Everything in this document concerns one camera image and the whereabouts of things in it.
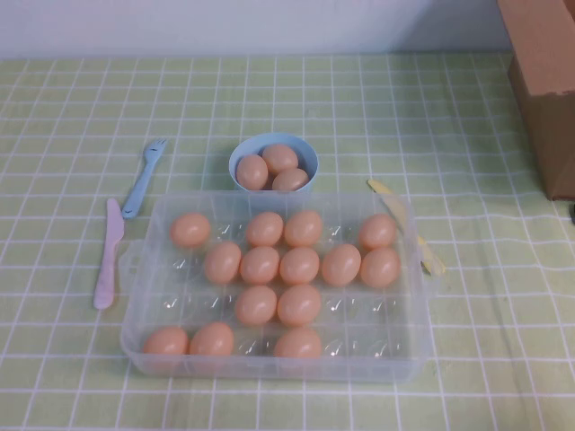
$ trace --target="container handle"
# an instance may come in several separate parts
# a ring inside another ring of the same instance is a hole
[[[119,269],[119,290],[129,292],[136,278],[137,264],[140,258],[140,252],[143,249],[143,241],[133,241],[124,251],[118,260]]]

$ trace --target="plastic container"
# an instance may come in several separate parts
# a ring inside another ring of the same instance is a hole
[[[263,210],[287,219],[312,208],[323,217],[323,237],[316,244],[320,257],[332,246],[355,242],[366,217],[387,212],[375,193],[198,192],[168,195],[155,204],[146,239],[133,243],[120,259],[122,287],[131,286],[122,324],[121,345],[145,374],[220,376],[232,378],[297,378],[369,382],[404,381],[414,376],[429,356],[428,295],[423,285],[417,232],[409,205],[405,232],[394,244],[402,274],[385,291],[355,282],[345,288],[313,284],[322,293],[322,310],[312,327],[320,335],[318,359],[272,356],[286,329],[272,322],[258,329],[243,327],[234,316],[234,301],[244,289],[237,282],[213,286],[203,275],[206,250],[215,242],[232,240],[243,251],[247,223]],[[209,244],[182,251],[169,238],[172,221],[199,211],[212,225]],[[277,292],[285,287],[270,284]],[[147,336],[163,326],[178,325],[190,335],[211,321],[225,321],[234,330],[232,356],[161,356],[140,353]]]
[[[295,191],[311,191],[312,184],[315,180],[315,174],[320,169],[320,162],[317,158],[317,153],[314,148],[309,145],[305,140],[300,137],[290,135],[289,133],[264,133],[261,135],[250,137],[241,144],[239,144],[232,155],[230,156],[229,171],[232,180],[234,180],[235,188],[238,190],[249,191],[242,187],[235,178],[235,170],[237,164],[242,160],[242,157],[249,154],[261,155],[263,149],[268,145],[283,144],[289,146],[297,155],[299,161],[299,168],[303,169],[309,181],[301,189]]]

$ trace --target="blue plastic fork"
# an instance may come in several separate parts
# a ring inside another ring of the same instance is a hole
[[[130,192],[128,199],[124,203],[122,208],[122,217],[126,220],[134,218],[142,206],[142,201],[146,195],[147,184],[150,182],[152,173],[154,173],[154,167],[160,157],[164,153],[165,145],[167,140],[158,139],[150,144],[144,151],[144,157],[146,159],[146,166],[142,173],[140,173],[139,178],[134,185],[134,188]]]

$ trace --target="knife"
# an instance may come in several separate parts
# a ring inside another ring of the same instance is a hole
[[[401,226],[402,230],[405,232],[405,225],[407,225],[407,211],[403,206],[402,202],[398,199],[387,198],[387,195],[394,195],[394,193],[384,186],[378,180],[367,180],[367,185],[377,193],[384,204],[389,208],[389,211],[394,216],[397,223]],[[431,250],[426,241],[419,235],[417,237],[417,242],[420,245],[421,253],[423,254],[423,259],[421,263],[425,269],[432,276],[441,276],[446,272],[446,266],[443,264],[441,259]]]
[[[105,310],[114,301],[114,261],[116,260],[116,246],[124,236],[124,219],[119,210],[116,199],[108,199],[106,222],[106,240],[100,265],[100,275],[93,293],[93,306],[98,310]]]

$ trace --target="yellow plastic knife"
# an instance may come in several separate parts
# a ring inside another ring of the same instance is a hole
[[[405,211],[405,207],[399,200],[386,198],[386,195],[393,195],[394,193],[378,180],[367,180],[367,185],[381,197],[384,204],[395,217],[397,223],[401,226],[402,230],[405,230],[405,225],[407,224],[407,212]],[[435,255],[423,238],[418,236],[417,241],[420,245],[421,253],[423,254],[423,260],[421,263],[423,263],[425,269],[432,276],[441,276],[444,274],[446,272],[446,266],[443,264],[441,259]]]

